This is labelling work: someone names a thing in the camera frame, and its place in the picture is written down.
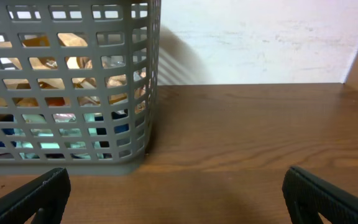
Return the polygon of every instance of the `black plastic part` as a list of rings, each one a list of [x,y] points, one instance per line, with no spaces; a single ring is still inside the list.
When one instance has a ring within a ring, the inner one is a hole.
[[[290,167],[282,190],[294,224],[322,224],[319,213],[331,223],[358,223],[357,197],[300,167]]]
[[[66,169],[55,168],[0,198],[0,223],[60,223],[70,196]]]

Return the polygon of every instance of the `beige item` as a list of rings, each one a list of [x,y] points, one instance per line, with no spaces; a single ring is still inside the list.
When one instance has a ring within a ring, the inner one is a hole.
[[[40,59],[33,57],[30,58],[30,64],[34,70],[57,69],[56,62],[51,58],[43,58],[43,60],[41,61]]]
[[[45,35],[41,37],[34,36],[33,38],[23,40],[22,42],[26,47],[48,47],[50,45],[48,37]]]
[[[126,85],[127,84],[127,80],[125,75],[117,75],[114,77],[110,77],[109,80],[107,81],[106,86],[108,88],[114,87],[114,86],[121,86],[121,85]]]
[[[10,42],[0,42],[0,47],[12,47]],[[22,70],[23,67],[17,58],[8,58],[18,69]],[[30,58],[30,63],[33,69],[52,69],[42,64],[38,58]]]
[[[63,99],[65,100],[65,105],[69,106],[70,105],[70,97],[63,97]]]
[[[5,85],[7,89],[29,89],[30,84],[26,79],[13,79],[13,80],[5,80]]]
[[[80,106],[84,106],[87,104],[100,105],[100,101],[96,100],[96,98],[88,97],[88,96],[80,96],[78,97],[78,104]]]
[[[143,94],[145,94],[146,90],[143,88],[138,88],[137,90],[135,90],[135,98],[139,98],[141,96],[143,96]]]
[[[87,47],[88,43],[81,37],[78,37],[75,34],[67,33],[59,33],[58,34],[59,39],[66,47]]]
[[[80,86],[85,89],[94,89],[96,88],[96,80],[94,78],[85,78]]]
[[[92,67],[93,67],[92,60],[89,60],[88,62],[85,63],[85,66],[84,66],[85,69],[91,69]]]
[[[77,57],[70,57],[67,60],[67,67],[69,69],[80,69],[80,65],[77,62]]]
[[[81,83],[85,78],[73,78],[73,83],[74,84],[79,84]]]
[[[85,65],[91,65],[92,68],[92,60],[89,57],[77,57],[77,64],[80,68],[85,68]]]
[[[15,102],[17,106],[38,106],[38,102],[35,98],[22,98],[21,100]]]
[[[45,101],[48,106],[64,106],[67,104],[63,97],[48,97]]]
[[[39,78],[38,82],[44,82],[53,88],[64,90],[65,86],[63,84],[63,80],[60,78]]]
[[[146,104],[143,101],[143,102],[141,102],[141,103],[139,103],[138,105],[135,106],[135,113],[140,113],[145,109],[146,109]]]
[[[113,95],[113,96],[110,96],[109,97],[109,103],[110,104],[115,104],[115,103],[118,103],[122,100],[125,100],[127,98],[127,94],[126,93],[121,93],[121,94],[118,94],[118,95]]]

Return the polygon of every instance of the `wooden shelf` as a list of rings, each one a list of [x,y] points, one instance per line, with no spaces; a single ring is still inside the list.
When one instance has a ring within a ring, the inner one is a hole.
[[[145,163],[72,176],[63,223],[290,223],[296,164],[358,196],[358,92],[342,84],[160,86]],[[0,177],[0,197],[34,176]]]

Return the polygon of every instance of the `items inside basket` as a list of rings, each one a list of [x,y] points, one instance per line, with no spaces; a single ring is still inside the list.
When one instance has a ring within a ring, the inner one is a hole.
[[[50,45],[49,39],[45,34],[19,34],[22,45],[24,47],[48,47]],[[59,33],[58,38],[62,47],[87,47],[87,41],[81,37],[81,34]],[[0,36],[0,47],[12,47],[11,42],[6,41],[6,38]],[[58,70],[59,64],[55,57],[31,57],[29,58],[30,65],[33,70]],[[93,68],[92,60],[89,57],[65,57],[67,68],[71,69],[89,69]],[[121,67],[125,65],[125,58],[123,56],[110,55],[101,57],[101,64],[103,68],[109,69],[114,67]],[[0,58],[0,70],[22,70],[22,64],[18,58]],[[133,73],[134,81],[139,81],[146,77],[145,69],[135,71]],[[127,84],[127,76],[125,74],[115,75],[106,78],[106,88],[114,88],[117,86],[124,86]],[[27,79],[5,79],[4,84],[8,90],[30,90],[30,84]],[[61,78],[39,78],[39,88],[43,90],[64,90],[65,85]],[[74,89],[97,89],[95,78],[72,78],[72,85]],[[138,88],[135,91],[136,96],[142,96],[145,93],[145,88]],[[108,98],[109,104],[124,103],[127,101],[127,93],[110,96]],[[35,98],[15,98],[16,106],[38,106]],[[53,97],[46,98],[48,106],[70,106],[70,99],[67,97]],[[80,96],[78,97],[80,106],[99,106],[100,100],[97,96]],[[0,101],[0,106],[7,106],[4,100]]]
[[[122,110],[112,113],[113,119],[125,118],[128,114],[128,110]],[[23,114],[23,118],[26,123],[46,123],[45,117],[41,114]],[[74,114],[54,114],[53,118],[57,123],[69,123],[75,122],[76,117]],[[84,115],[84,119],[86,122],[93,121],[103,121],[103,116],[101,113],[88,113]],[[11,114],[0,114],[0,122],[16,122],[16,119]],[[123,133],[129,130],[128,124],[123,124],[114,127],[114,131],[116,133]],[[7,136],[25,136],[22,129],[18,128],[5,128],[3,132]],[[34,136],[37,137],[53,137],[53,133],[51,129],[31,129],[31,132]],[[88,128],[89,135],[91,136],[100,136],[106,135],[105,128]],[[62,136],[68,137],[80,137],[81,131],[78,128],[73,129],[59,129],[59,133]],[[31,142],[27,141],[12,141],[11,144],[14,148],[34,148]],[[0,148],[5,148],[5,144],[0,141]],[[56,142],[41,142],[39,143],[39,147],[41,149],[60,149],[60,146]],[[65,147],[68,149],[81,149],[86,148],[86,144],[83,141],[79,142],[65,142]],[[106,148],[109,147],[109,143],[107,141],[96,141],[93,143],[93,147],[95,149]],[[88,153],[72,153],[70,154],[72,159],[91,159]],[[21,152],[20,156],[22,159],[39,159],[39,156],[36,153],[24,153]],[[46,154],[47,159],[64,159],[63,154],[54,154],[49,153]],[[97,153],[98,159],[109,159],[111,158],[110,154],[102,154]],[[0,153],[0,159],[13,159],[12,154],[10,153]]]

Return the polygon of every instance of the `basket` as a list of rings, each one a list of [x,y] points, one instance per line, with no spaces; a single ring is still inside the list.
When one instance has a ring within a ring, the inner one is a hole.
[[[0,0],[0,175],[138,167],[159,30],[160,0]]]

